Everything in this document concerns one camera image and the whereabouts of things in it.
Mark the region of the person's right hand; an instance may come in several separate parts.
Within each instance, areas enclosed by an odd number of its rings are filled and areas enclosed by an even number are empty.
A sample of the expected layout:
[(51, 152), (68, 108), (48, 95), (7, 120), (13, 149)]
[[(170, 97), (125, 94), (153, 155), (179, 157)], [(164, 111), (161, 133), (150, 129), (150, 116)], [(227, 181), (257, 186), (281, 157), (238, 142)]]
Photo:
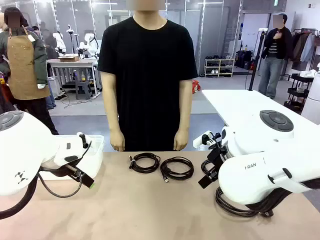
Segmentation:
[(123, 152), (125, 150), (125, 137), (120, 130), (110, 131), (110, 144), (117, 152)]

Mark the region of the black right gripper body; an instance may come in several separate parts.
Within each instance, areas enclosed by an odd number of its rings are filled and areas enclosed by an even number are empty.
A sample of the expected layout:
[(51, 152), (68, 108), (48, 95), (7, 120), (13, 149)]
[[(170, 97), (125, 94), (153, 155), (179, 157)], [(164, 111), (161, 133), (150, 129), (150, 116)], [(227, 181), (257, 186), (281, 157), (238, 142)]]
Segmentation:
[(227, 154), (227, 149), (225, 146), (223, 147), (218, 147), (215, 146), (209, 155), (207, 156), (207, 159), (209, 160), (210, 163), (213, 164), (213, 167), (208, 171), (210, 174), (219, 173), (220, 167), (225, 161), (225, 155)]

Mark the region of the person's left hand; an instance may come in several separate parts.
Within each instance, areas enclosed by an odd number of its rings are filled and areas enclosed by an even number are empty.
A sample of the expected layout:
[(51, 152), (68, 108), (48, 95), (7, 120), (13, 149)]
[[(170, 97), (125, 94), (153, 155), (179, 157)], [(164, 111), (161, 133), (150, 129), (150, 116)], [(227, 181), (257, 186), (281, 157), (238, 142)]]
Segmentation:
[(188, 129), (179, 129), (174, 137), (173, 150), (181, 151), (187, 144), (189, 139), (189, 130)]

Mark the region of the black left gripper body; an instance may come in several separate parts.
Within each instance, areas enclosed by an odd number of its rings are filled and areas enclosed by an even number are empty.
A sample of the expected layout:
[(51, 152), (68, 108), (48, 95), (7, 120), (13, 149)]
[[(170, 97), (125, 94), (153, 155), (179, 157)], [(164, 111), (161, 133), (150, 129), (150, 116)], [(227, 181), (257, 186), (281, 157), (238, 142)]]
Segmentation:
[(61, 167), (62, 176), (68, 176), (75, 181), (82, 181), (84, 178), (84, 172), (76, 165), (65, 164)]

